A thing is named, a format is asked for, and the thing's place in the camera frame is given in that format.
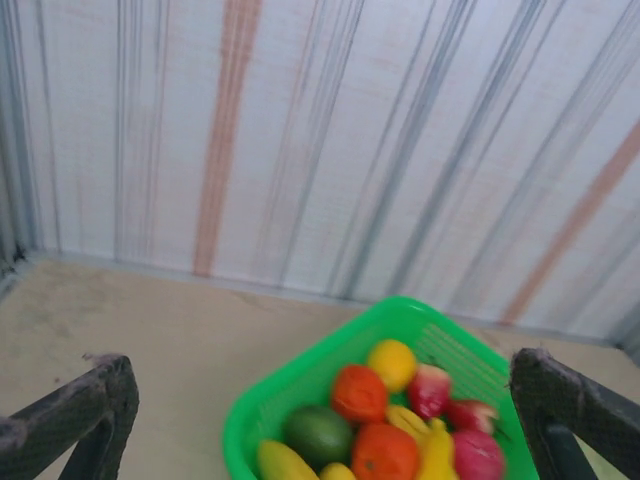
tomato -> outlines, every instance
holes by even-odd
[[[389,394],[376,372],[347,365],[333,384],[331,407],[353,423],[383,422]]]
[[[351,463],[358,480],[412,480],[419,467],[418,444],[398,427],[372,423],[358,432]]]

floor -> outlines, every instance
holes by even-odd
[[[87,371],[84,354],[122,352],[141,408],[120,478],[228,478],[219,439],[234,399],[360,310],[42,260],[0,304],[0,415]],[[468,329],[505,356],[543,346],[640,401],[640,370],[618,350]],[[41,478],[57,478],[60,468]]]

striped wall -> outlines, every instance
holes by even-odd
[[[42,248],[595,338],[638,301],[640,2],[0,15]]]
[[[11,37],[0,4],[0,297],[15,277],[15,264],[33,247],[33,210],[29,165],[20,162],[24,123],[15,87],[13,54],[3,48]]]

basket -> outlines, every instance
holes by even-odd
[[[454,397],[475,398],[497,408],[501,420],[495,438],[507,459],[505,478],[538,478],[509,393],[507,360],[441,313],[405,297],[372,306],[236,401],[223,434],[231,478],[259,479],[259,441],[281,440],[282,422],[296,407],[328,405],[338,371],[348,363],[364,363],[369,350],[386,338],[407,344],[421,362],[447,370]],[[406,403],[403,395],[393,396],[392,402]]]

yellow lemon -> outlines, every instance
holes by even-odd
[[[330,463],[320,472],[320,480],[356,480],[356,476],[347,466]]]
[[[409,347],[398,340],[383,340],[369,352],[367,365],[382,379],[391,393],[406,388],[416,373],[418,362]]]

